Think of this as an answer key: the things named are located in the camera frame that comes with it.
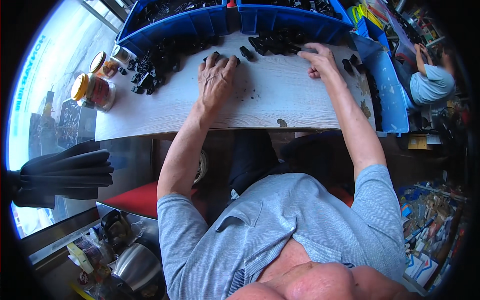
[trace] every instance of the shirt pocket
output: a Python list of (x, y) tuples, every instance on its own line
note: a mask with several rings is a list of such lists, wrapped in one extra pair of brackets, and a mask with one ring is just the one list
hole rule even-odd
[(238, 203), (230, 211), (220, 216), (220, 222), (215, 225), (215, 231), (221, 232), (229, 225), (245, 224), (249, 227), (255, 227), (260, 212), (262, 211), (262, 201), (249, 200), (247, 203)]
[(293, 239), (302, 244), (308, 257), (313, 262), (317, 263), (341, 263), (342, 252), (328, 248), (320, 243), (317, 243), (309, 238), (294, 233)]

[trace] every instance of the yellow lid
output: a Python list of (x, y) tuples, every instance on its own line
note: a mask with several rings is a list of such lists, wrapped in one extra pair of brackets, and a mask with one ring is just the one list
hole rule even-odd
[(107, 54), (103, 51), (100, 51), (95, 55), (95, 57), (92, 60), (92, 63), (90, 64), (90, 72), (96, 73), (98, 70), (100, 70), (100, 67), (103, 65), (103, 62), (105, 61), (105, 58), (107, 58)]
[(75, 79), (75, 82), (73, 83), (72, 86), (72, 99), (74, 101), (80, 100), (82, 98), (88, 88), (88, 76), (85, 73), (80, 74), (77, 79)]

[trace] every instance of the person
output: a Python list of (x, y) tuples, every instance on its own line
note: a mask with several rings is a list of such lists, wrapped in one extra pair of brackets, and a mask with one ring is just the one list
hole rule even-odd
[[(415, 44), (418, 72), (408, 72), (402, 64), (393, 59), (395, 71), (400, 83), (405, 88), (413, 106), (433, 104), (447, 101), (455, 95), (455, 52), (445, 46), (442, 50), (441, 66), (435, 66), (427, 48), (423, 44)], [(424, 63), (422, 54), (427, 57)]]
[[(311, 63), (308, 76), (325, 84), (353, 162), (353, 204), (348, 207), (304, 173), (262, 167), (251, 171), (250, 166), (262, 161), (267, 162), (263, 166), (276, 168), (277, 160), (267, 157), (275, 155), (271, 142), (253, 134), (260, 145), (243, 147), (247, 153), (239, 164), (259, 180), (244, 191), (238, 187), (239, 198), (208, 227), (189, 196), (202, 144), (232, 93), (237, 65), (235, 56), (215, 63), (216, 54), (210, 55), (199, 66), (199, 97), (173, 140), (158, 179), (159, 242), (170, 299), (411, 296), (398, 283), (405, 268), (400, 207), (380, 141), (332, 52), (318, 43), (305, 47), (316, 53), (298, 55)], [(231, 179), (246, 182), (244, 177), (237, 174)]]

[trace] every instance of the white wood-grain tabletop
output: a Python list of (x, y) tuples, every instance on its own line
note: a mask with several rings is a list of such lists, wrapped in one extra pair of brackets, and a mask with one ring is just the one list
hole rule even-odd
[[(234, 79), (234, 92), (220, 111), (212, 129), (279, 128), (339, 129), (330, 98), (320, 79), (307, 75), (309, 62), (294, 55), (261, 56), (248, 42), (250, 35), (235, 32), (223, 37), (223, 43), (181, 60), (181, 70), (167, 75), (167, 83), (152, 95), (135, 94), (126, 76), (117, 72), (110, 80), (116, 86), (115, 103), (107, 113), (98, 112), (95, 140), (177, 132), (198, 97), (198, 65), (214, 51), (229, 57), (236, 55), (241, 64)], [(255, 61), (242, 57), (239, 48), (247, 47)], [(364, 101), (364, 112), (375, 129), (372, 99), (364, 74), (355, 69), (348, 74), (342, 59), (357, 52), (345, 46), (331, 46), (341, 74), (358, 105)]]

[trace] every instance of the stainless steel kettle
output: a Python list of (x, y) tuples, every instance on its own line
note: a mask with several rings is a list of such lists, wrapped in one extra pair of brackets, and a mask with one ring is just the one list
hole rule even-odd
[(133, 292), (144, 287), (162, 270), (162, 264), (155, 254), (137, 242), (132, 243), (108, 266), (112, 268), (112, 275), (121, 279)]

